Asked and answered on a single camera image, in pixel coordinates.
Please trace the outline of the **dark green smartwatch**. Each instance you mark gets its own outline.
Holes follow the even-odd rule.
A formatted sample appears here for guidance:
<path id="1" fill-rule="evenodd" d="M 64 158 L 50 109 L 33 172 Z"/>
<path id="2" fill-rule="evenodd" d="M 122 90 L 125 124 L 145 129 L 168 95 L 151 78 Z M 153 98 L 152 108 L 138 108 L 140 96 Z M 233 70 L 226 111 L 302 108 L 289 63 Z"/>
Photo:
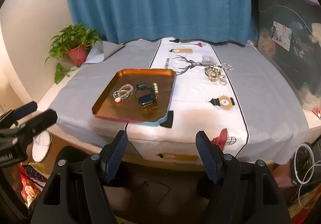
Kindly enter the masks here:
<path id="1" fill-rule="evenodd" d="M 139 91 L 147 91 L 142 96 L 138 97 Z M 152 87 L 147 84 L 137 84 L 134 88 L 134 97 L 140 106 L 149 106 L 156 102 L 156 95 Z"/>

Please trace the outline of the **white deer print runner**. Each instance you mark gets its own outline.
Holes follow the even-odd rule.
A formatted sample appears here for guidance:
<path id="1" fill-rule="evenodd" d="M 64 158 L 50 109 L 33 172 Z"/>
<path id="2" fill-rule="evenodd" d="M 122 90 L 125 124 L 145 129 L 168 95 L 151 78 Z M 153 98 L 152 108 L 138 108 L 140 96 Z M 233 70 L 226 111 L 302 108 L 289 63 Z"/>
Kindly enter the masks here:
<path id="1" fill-rule="evenodd" d="M 129 124 L 130 143 L 145 160 L 200 164 L 195 145 L 197 132 L 204 131 L 224 153 L 237 156 L 247 144 L 247 125 L 229 82 L 236 71 L 221 62 L 215 47 L 202 41 L 160 41 L 151 68 L 178 73 L 170 102 L 174 113 L 171 128 Z"/>

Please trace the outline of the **orange metal tray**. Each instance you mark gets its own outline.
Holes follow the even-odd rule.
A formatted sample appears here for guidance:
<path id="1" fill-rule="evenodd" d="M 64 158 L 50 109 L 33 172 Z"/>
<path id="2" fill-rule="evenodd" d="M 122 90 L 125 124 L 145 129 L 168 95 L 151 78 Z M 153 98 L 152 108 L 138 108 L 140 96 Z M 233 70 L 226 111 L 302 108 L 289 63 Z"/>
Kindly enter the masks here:
<path id="1" fill-rule="evenodd" d="M 171 69 L 116 72 L 92 107 L 100 119 L 159 126 L 168 119 L 176 73 Z"/>

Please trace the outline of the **grey tablecloth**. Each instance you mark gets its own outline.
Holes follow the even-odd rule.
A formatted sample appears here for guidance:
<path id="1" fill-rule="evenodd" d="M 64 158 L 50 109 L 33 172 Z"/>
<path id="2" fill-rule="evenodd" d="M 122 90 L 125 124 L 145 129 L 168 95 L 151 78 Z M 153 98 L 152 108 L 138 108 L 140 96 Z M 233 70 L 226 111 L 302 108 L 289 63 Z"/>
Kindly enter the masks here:
<path id="1" fill-rule="evenodd" d="M 145 160 L 180 163 L 187 156 L 189 163 L 198 163 L 197 132 L 213 139 L 227 129 L 225 152 L 248 162 L 288 162 L 306 141 L 309 125 L 279 71 L 251 45 L 190 41 L 179 47 L 191 53 L 175 54 L 176 46 L 172 38 L 124 45 L 97 42 L 76 74 L 44 95 L 39 109 L 54 109 L 65 134 L 98 147 L 125 130 L 134 155 Z M 176 76 L 169 104 L 174 113 L 170 128 L 93 115 L 105 87 L 126 68 L 183 70 Z"/>

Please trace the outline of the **green potted plant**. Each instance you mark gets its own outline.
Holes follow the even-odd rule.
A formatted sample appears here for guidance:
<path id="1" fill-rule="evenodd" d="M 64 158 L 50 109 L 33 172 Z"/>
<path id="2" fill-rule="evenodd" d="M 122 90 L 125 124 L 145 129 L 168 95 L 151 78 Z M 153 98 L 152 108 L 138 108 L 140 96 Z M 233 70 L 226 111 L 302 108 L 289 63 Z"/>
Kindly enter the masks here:
<path id="1" fill-rule="evenodd" d="M 74 66 L 85 63 L 96 42 L 101 41 L 96 29 L 82 23 L 69 25 L 51 38 L 48 57 L 45 59 L 69 59 Z"/>

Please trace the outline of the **blue curtain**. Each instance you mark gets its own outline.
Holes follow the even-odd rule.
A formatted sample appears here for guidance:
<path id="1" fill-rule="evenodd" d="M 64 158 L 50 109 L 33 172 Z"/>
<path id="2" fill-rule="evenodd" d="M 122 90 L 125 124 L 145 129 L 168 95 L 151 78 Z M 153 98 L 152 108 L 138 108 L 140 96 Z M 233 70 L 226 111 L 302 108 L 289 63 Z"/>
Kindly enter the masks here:
<path id="1" fill-rule="evenodd" d="M 256 0 L 67 0 L 75 23 L 96 29 L 108 41 L 232 41 L 258 38 Z"/>

